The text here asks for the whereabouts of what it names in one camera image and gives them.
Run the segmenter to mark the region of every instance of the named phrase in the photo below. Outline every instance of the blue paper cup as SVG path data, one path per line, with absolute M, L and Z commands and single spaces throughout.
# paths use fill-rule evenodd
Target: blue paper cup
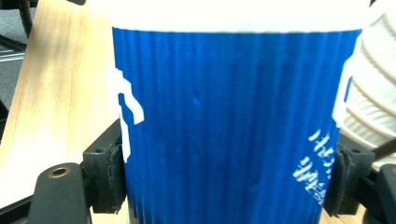
M 326 13 L 332 3 L 294 14 L 253 3 L 117 3 L 125 171 L 139 223 L 318 222 L 361 17 Z

